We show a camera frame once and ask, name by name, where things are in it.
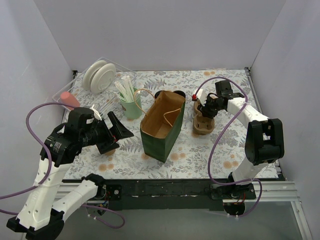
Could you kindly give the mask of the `brown cardboard cup carrier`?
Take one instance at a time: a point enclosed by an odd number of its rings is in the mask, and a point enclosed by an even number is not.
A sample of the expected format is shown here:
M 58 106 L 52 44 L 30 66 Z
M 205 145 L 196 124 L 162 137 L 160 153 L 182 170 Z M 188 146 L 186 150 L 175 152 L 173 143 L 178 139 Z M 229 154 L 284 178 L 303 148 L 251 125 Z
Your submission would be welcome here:
M 193 131 L 198 135 L 208 135 L 215 128 L 215 119 L 204 117 L 202 113 L 198 110 L 200 101 L 197 100 L 194 102 L 193 108 L 195 116 L 193 118 Z

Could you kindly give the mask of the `green brown paper bag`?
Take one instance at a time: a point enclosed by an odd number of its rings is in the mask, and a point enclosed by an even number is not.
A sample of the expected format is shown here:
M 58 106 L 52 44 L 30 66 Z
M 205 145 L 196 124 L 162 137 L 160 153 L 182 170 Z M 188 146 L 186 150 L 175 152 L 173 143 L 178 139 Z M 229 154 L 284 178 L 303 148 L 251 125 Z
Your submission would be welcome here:
M 140 122 L 144 153 L 165 163 L 181 132 L 186 98 L 162 90 Z

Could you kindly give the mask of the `brown paper coffee cup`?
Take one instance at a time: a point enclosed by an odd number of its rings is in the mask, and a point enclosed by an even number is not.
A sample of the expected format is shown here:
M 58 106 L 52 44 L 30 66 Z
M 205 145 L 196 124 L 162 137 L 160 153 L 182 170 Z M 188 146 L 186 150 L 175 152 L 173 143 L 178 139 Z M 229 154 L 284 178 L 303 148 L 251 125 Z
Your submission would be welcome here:
M 155 95 L 154 95 L 154 100 L 156 101 L 157 98 L 159 97 L 159 95 L 161 94 L 162 90 L 158 91 Z

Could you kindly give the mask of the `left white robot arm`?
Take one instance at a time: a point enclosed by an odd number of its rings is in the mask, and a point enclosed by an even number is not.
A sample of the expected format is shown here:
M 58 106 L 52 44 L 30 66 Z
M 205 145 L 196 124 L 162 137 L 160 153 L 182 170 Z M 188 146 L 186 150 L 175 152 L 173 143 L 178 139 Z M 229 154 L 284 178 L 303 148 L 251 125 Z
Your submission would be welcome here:
M 10 230 L 25 233 L 28 240 L 55 240 L 72 213 L 88 200 L 106 196 L 107 181 L 91 173 L 73 191 L 55 200 L 66 172 L 83 148 L 96 146 L 102 155 L 119 148 L 119 140 L 133 137 L 112 111 L 107 116 L 111 128 L 96 110 L 76 107 L 69 112 L 67 122 L 46 138 L 33 189 L 22 210 L 7 221 Z

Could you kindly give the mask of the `black coffee lid stack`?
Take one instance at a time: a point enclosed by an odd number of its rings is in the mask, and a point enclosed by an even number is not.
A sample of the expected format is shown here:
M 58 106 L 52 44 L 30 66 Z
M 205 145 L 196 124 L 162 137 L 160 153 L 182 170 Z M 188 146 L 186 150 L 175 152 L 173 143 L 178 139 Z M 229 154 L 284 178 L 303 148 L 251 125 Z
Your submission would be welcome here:
M 180 96 L 182 96 L 182 97 L 184 97 L 184 98 L 186 97 L 186 94 L 185 94 L 183 91 L 181 91 L 181 90 L 175 90 L 174 93 L 175 93 L 175 94 L 178 94 L 178 95 L 180 95 Z

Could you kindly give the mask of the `green straw holder cup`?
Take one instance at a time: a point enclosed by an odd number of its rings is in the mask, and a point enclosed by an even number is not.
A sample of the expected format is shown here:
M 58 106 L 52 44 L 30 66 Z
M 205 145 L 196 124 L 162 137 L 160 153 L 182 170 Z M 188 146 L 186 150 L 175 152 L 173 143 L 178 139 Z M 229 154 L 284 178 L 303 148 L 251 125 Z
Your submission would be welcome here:
M 122 92 L 119 93 L 119 99 L 121 107 L 124 111 L 124 115 L 128 119 L 135 120 L 142 115 L 142 110 L 139 108 L 142 106 L 139 93 L 135 95 L 135 101 L 126 101 L 126 98 L 123 96 Z

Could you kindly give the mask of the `floral patterned table mat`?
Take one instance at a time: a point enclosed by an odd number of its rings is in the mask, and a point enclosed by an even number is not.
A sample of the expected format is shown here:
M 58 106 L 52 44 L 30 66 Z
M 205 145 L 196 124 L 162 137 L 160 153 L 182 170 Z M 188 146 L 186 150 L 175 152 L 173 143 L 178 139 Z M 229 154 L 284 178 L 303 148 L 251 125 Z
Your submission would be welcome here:
M 234 92 L 242 88 L 248 103 L 256 106 L 251 83 L 243 69 L 206 69 L 184 71 L 138 71 L 134 87 L 142 89 L 141 105 L 148 110 L 153 104 L 153 94 L 160 90 L 183 91 L 186 95 L 181 131 L 166 160 L 160 162 L 144 153 L 140 119 L 128 119 L 120 102 L 115 113 L 133 137 L 119 142 L 119 148 L 111 156 L 101 155 L 95 146 L 84 148 L 77 156 L 66 179 L 80 179 L 91 173 L 105 179 L 206 179 L 209 175 L 222 179 L 234 171 L 245 158 L 247 129 L 222 110 L 214 119 L 214 130 L 210 134 L 198 135 L 193 130 L 195 116 L 193 91 L 202 87 L 207 93 L 215 93 L 218 77 L 226 77 L 236 83 Z

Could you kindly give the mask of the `pink plastic cup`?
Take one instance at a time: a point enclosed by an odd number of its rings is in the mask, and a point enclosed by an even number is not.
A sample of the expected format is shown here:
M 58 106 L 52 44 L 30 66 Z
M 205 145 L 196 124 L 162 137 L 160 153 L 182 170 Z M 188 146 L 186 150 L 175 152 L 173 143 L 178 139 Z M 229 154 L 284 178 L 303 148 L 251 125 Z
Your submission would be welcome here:
M 64 91 L 60 94 L 60 100 L 64 104 L 69 105 L 67 108 L 71 111 L 74 109 L 74 107 L 76 108 L 80 107 L 79 101 L 75 98 L 73 94 L 71 94 L 68 91 Z

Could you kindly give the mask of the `white wrapped straws bundle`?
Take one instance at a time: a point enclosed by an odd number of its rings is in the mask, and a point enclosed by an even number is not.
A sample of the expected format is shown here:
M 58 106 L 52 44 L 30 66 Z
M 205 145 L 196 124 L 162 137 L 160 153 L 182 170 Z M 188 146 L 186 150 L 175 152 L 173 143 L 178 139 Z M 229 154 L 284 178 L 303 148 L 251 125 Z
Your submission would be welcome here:
M 134 88 L 131 78 L 125 75 L 121 78 L 121 81 L 114 82 L 115 87 L 119 91 L 117 96 L 124 103 L 133 103 L 138 100 L 141 89 Z

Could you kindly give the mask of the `clear plastic dish rack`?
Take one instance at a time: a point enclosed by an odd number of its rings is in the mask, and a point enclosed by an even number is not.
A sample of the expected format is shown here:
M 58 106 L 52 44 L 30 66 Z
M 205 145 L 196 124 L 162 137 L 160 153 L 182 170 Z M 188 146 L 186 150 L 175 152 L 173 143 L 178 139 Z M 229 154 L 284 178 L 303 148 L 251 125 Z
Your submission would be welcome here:
M 86 70 L 79 72 L 70 83 L 53 95 L 52 99 L 61 103 L 62 93 L 68 92 L 81 107 L 94 106 L 102 116 L 106 117 L 120 101 L 117 96 L 119 90 L 115 83 L 123 85 L 124 80 L 130 80 L 134 86 L 137 75 L 135 71 L 101 57 Z

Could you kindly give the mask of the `white plate front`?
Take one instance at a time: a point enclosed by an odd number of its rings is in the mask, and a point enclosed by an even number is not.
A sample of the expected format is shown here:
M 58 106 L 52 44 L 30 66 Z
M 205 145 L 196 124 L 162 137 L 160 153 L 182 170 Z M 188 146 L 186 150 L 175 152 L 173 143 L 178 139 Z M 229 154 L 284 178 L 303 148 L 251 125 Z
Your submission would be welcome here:
M 90 90 L 94 94 L 103 92 L 115 80 L 116 67 L 113 63 L 107 63 L 101 67 L 94 75 Z

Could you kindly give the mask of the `white plate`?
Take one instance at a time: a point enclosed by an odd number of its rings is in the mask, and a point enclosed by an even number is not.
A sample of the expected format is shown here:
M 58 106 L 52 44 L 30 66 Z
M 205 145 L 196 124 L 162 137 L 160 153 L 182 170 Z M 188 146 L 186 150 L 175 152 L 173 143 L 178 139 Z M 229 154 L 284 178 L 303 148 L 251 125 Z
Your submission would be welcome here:
M 107 64 L 107 62 L 105 60 L 98 60 L 86 70 L 86 72 L 83 76 L 82 82 L 81 82 L 82 88 L 84 90 L 86 90 L 86 91 L 91 90 L 91 82 L 92 82 L 94 75 L 101 67 L 103 67 L 106 64 Z
M 113 63 L 107 63 L 101 67 L 94 75 L 90 90 L 94 94 L 103 92 L 115 80 L 116 67 Z

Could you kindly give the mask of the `white plate rear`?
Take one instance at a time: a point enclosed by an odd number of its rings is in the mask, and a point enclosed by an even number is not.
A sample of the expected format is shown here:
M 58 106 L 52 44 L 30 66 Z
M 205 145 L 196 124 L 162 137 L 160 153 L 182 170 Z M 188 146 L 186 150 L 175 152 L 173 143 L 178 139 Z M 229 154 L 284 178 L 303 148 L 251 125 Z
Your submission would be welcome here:
M 81 82 L 82 88 L 84 90 L 86 90 L 86 91 L 91 90 L 91 82 L 92 82 L 94 75 L 101 67 L 103 67 L 106 64 L 107 64 L 107 62 L 105 60 L 98 60 L 86 70 L 86 72 L 83 76 L 82 82 Z

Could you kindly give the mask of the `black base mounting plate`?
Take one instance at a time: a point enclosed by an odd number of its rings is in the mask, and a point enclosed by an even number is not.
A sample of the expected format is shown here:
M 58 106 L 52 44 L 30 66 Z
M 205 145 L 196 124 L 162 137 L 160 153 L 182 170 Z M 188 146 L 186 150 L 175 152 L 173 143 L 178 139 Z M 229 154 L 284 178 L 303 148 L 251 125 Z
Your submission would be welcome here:
M 214 186 L 209 179 L 117 179 L 106 180 L 107 197 L 90 199 L 108 208 L 121 210 L 208 209 L 223 211 L 223 200 L 235 202 L 239 197 L 254 200 L 253 186 L 246 190 L 234 186 Z

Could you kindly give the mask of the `aluminium frame rail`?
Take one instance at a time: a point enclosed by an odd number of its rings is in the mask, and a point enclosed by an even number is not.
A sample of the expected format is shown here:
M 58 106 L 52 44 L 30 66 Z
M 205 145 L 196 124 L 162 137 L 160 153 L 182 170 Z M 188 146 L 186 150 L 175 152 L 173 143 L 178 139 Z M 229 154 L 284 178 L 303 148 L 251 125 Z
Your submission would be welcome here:
M 91 199 L 106 198 L 107 186 L 104 179 L 99 175 L 90 175 L 78 180 L 63 180 L 49 190 L 46 195 L 39 194 L 42 204 L 51 206 L 56 201 L 72 200 L 75 198 L 73 193 L 78 192 L 78 200 L 82 203 L 89 202 Z M 301 236 L 304 240 L 312 239 L 312 235 L 304 215 L 302 202 L 295 183 L 292 181 L 267 181 L 263 179 L 261 183 L 252 183 L 255 193 L 254 200 L 246 200 L 247 202 L 290 202 L 294 210 L 294 215 L 300 229 Z M 232 201 L 223 200 L 223 204 L 231 205 Z

